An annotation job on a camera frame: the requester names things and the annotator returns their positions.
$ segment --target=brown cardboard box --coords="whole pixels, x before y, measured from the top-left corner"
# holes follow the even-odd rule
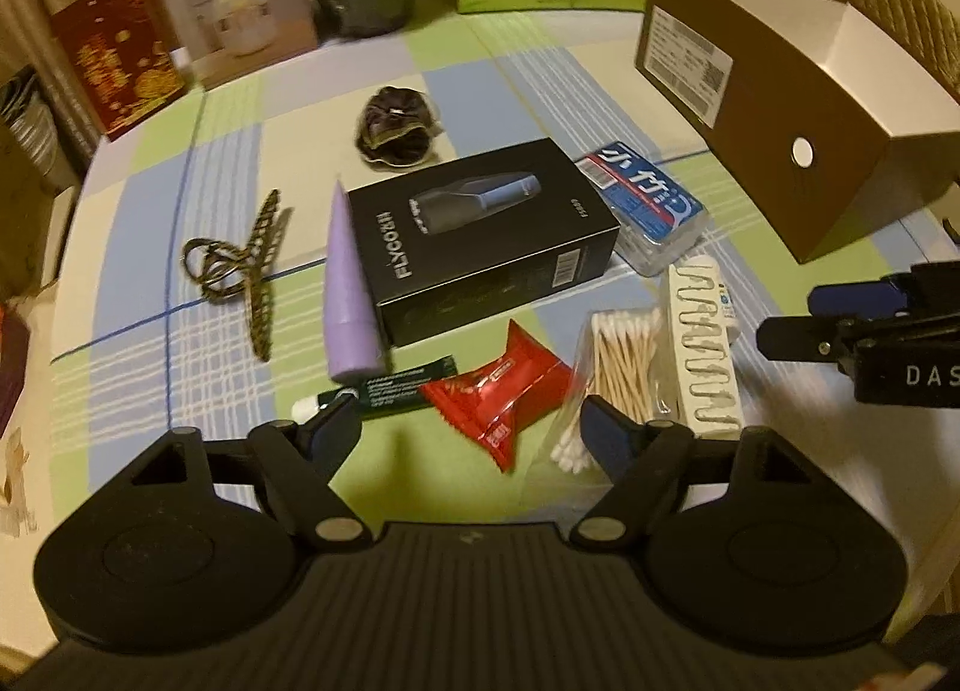
[[[801,263],[942,196],[960,103],[839,0],[647,0],[637,69]]]
[[[53,194],[0,121],[0,301],[40,285]]]

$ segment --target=shaver image on box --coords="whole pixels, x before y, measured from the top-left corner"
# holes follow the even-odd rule
[[[422,232],[440,234],[510,209],[540,191],[531,173],[475,176],[414,196],[410,211]]]

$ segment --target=blue and red label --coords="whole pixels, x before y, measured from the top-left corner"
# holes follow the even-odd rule
[[[577,164],[613,210],[662,242],[704,205],[635,149],[613,142]]]

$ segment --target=black box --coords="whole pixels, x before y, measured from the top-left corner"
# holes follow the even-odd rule
[[[549,139],[394,176],[349,197],[393,346],[600,276],[619,227]]]

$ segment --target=dark green ointment tube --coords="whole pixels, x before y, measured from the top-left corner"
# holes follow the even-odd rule
[[[385,377],[373,377],[357,387],[338,387],[326,390],[316,396],[308,396],[294,403],[290,414],[297,423],[306,423],[311,417],[323,410],[337,396],[356,396],[360,402],[360,416],[363,420],[387,414],[408,413],[411,410],[429,407],[419,392],[423,384],[432,383],[457,373],[457,363],[453,355],[441,357],[423,366],[408,368]]]

